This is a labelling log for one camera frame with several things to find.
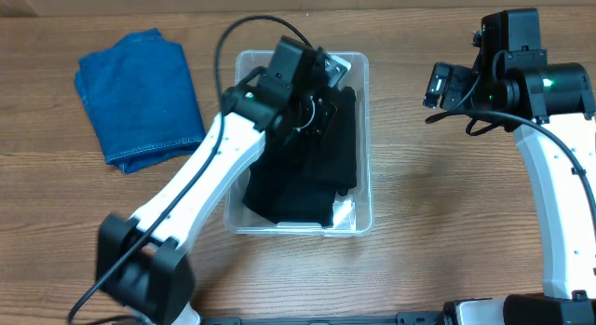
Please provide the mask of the black cloth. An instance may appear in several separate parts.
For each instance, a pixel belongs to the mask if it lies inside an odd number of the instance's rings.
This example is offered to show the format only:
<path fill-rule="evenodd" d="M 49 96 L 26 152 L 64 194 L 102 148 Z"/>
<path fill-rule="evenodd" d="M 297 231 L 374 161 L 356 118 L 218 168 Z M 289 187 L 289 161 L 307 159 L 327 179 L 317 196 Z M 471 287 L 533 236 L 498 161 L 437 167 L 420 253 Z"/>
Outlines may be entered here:
<path fill-rule="evenodd" d="M 242 203 L 271 223 L 318 223 L 322 227 L 330 226 L 336 192 L 329 186 L 303 180 L 306 185 L 303 192 L 286 192 L 277 197 L 244 195 Z"/>
<path fill-rule="evenodd" d="M 302 131 L 293 129 L 279 142 L 266 146 L 261 157 L 251 167 L 245 197 L 281 196 L 300 193 L 306 188 L 301 177 L 308 145 Z"/>
<path fill-rule="evenodd" d="M 356 92 L 352 87 L 332 89 L 327 98 L 336 111 L 322 136 L 312 145 L 301 176 L 346 196 L 358 185 Z"/>

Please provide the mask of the clear plastic storage container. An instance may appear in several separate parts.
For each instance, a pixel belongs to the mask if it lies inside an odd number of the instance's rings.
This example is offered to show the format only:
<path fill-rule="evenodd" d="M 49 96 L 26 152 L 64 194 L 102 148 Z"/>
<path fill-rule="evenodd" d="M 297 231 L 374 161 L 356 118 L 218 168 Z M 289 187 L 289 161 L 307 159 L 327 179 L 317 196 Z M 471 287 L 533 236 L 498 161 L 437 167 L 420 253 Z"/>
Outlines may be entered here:
<path fill-rule="evenodd" d="M 356 92 L 357 186 L 349 190 L 346 196 L 335 198 L 330 227 L 321 227 L 317 223 L 274 224 L 242 204 L 250 178 L 250 172 L 245 170 L 225 196 L 224 222 L 230 232 L 254 236 L 363 237 L 373 228 L 369 62 L 363 53 L 357 51 L 332 51 L 330 55 L 351 64 L 349 72 L 340 81 L 340 86 L 351 87 Z"/>

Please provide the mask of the blue denim jeans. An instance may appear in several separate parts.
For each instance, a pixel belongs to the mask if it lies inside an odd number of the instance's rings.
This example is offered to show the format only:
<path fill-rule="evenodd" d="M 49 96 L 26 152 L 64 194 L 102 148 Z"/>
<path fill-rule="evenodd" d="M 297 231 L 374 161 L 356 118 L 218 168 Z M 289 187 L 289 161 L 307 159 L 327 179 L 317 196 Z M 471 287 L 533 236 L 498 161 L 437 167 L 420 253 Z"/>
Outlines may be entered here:
<path fill-rule="evenodd" d="M 206 136 L 183 47 L 157 29 L 78 60 L 74 86 L 105 163 L 125 174 L 190 155 Z"/>

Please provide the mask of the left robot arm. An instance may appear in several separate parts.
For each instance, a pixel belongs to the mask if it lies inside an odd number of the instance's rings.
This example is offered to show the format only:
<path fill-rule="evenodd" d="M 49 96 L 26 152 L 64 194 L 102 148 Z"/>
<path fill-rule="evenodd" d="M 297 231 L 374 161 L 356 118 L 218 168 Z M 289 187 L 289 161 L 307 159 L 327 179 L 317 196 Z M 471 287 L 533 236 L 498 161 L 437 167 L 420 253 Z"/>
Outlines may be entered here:
<path fill-rule="evenodd" d="M 131 309 L 132 324 L 198 324 L 190 305 L 195 279 L 187 258 L 202 226 L 237 178 L 262 153 L 308 129 L 329 126 L 344 59 L 282 37 L 221 96 L 206 140 L 171 181 L 124 220 L 110 214 L 98 233 L 95 290 Z"/>

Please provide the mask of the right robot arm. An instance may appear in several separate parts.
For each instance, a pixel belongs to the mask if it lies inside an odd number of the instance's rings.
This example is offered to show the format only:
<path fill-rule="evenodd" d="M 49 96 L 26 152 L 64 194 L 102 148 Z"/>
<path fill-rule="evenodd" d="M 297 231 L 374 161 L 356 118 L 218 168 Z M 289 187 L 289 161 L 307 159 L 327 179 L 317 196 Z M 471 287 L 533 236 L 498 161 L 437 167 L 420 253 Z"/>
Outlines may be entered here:
<path fill-rule="evenodd" d="M 448 324 L 591 324 L 595 320 L 595 100 L 579 63 L 551 64 L 534 8 L 485 16 L 470 67 L 437 63 L 423 103 L 466 132 L 513 135 L 533 191 L 542 291 L 454 301 Z"/>

